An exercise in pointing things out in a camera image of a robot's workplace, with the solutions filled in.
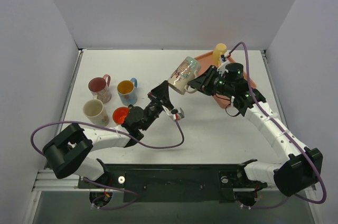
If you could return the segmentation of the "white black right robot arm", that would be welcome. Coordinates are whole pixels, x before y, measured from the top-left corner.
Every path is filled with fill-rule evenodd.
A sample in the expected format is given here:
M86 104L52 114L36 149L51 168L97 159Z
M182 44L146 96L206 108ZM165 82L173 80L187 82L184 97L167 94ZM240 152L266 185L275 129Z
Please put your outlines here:
M279 164L253 161L236 173L237 183L249 186L253 181L275 185L289 197L319 182L322 153L309 149L281 122L270 109L266 98L243 76L241 63L226 65L219 73L215 66L189 81L189 87L207 95L230 98L231 104L264 136L279 158Z

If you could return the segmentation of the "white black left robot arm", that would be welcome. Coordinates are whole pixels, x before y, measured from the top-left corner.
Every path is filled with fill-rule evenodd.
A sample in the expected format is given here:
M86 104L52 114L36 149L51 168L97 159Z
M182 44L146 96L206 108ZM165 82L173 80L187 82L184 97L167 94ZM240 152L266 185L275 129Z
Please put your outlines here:
M78 123L71 123L54 139L48 142L42 152L58 179L76 174L90 179L97 188L107 185L109 175L104 164L98 159L88 157L90 152L134 146L144 137L151 124L163 111L171 111L168 81L148 93L150 103L145 108L132 106L124 122L113 128L81 128Z

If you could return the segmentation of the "blue butterfly mug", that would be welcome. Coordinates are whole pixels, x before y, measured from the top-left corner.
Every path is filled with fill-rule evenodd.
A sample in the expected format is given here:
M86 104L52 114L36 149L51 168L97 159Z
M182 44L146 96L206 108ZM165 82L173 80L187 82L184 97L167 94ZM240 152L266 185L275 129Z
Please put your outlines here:
M136 78L124 80L118 84L117 92L123 105L134 105L137 102L137 85L138 82Z

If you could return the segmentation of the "cream dragon pattern mug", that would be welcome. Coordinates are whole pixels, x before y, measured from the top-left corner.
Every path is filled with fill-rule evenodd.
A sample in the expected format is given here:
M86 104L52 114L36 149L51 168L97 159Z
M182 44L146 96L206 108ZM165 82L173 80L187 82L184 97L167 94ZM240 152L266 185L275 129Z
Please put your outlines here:
M105 127L109 124L109 117L104 104L98 99L86 102L82 111L94 125Z

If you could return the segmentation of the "yellow mug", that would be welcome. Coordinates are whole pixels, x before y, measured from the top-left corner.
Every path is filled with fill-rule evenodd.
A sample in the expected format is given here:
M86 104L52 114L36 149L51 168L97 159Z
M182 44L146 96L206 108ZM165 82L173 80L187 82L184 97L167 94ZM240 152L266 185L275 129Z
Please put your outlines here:
M218 43L213 52L212 52L212 59L215 66L219 66L220 57L224 55L227 51L227 46L224 43Z

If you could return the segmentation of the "orange mug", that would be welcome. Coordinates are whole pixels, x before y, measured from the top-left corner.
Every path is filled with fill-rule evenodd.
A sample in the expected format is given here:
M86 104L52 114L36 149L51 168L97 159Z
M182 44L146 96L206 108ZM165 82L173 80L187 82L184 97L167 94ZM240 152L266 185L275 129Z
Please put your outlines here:
M126 107L118 107L114 110L112 114L112 119L116 125L122 125L125 121L125 118L128 116L133 105L128 105Z

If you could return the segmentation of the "pink floral mug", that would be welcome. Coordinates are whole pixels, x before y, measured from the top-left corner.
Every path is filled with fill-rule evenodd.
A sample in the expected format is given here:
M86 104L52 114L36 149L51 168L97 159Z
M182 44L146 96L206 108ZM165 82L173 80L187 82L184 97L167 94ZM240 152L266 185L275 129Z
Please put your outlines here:
M109 90L111 77L105 74L103 77L96 77L89 81L88 88L93 96L96 96L103 104L111 100L111 92Z

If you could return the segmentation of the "seashell coral mug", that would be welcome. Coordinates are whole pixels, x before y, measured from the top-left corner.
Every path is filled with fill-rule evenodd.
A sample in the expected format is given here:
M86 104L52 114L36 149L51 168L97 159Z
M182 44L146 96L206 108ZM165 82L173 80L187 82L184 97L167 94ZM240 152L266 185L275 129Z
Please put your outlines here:
M201 64L196 59L186 57L168 78L169 86L180 95L195 93L197 90L189 90L187 83L198 76L200 69Z

